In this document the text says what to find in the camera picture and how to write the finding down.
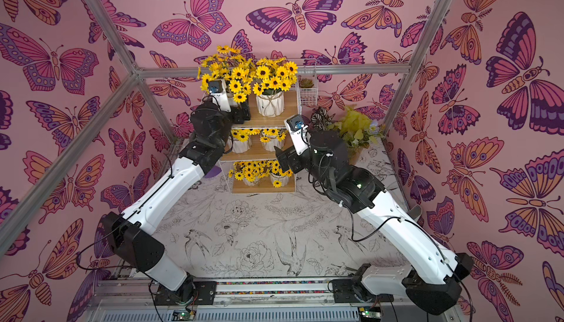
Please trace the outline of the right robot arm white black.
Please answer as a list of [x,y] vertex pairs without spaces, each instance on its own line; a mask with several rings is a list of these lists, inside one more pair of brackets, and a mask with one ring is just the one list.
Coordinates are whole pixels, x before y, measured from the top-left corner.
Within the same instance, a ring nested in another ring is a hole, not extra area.
[[407,260],[398,273],[378,273],[363,265],[354,276],[354,288],[370,298],[405,296],[426,313],[439,316],[458,304],[473,261],[454,253],[432,238],[395,201],[370,171],[350,164],[344,141],[337,132],[309,133],[300,117],[286,126],[292,146],[276,150],[283,171],[307,171],[314,189],[346,209],[351,219],[364,219],[373,233],[382,234]]

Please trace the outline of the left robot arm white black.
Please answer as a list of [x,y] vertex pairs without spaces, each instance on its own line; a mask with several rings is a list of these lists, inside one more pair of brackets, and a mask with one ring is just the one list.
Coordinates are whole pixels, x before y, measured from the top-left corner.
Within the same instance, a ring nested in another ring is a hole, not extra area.
[[173,262],[154,233],[174,204],[226,154],[240,116],[228,102],[206,97],[189,117],[194,131],[169,172],[122,213],[108,214],[101,222],[101,238],[94,241],[157,282],[178,304],[194,300],[193,277]]

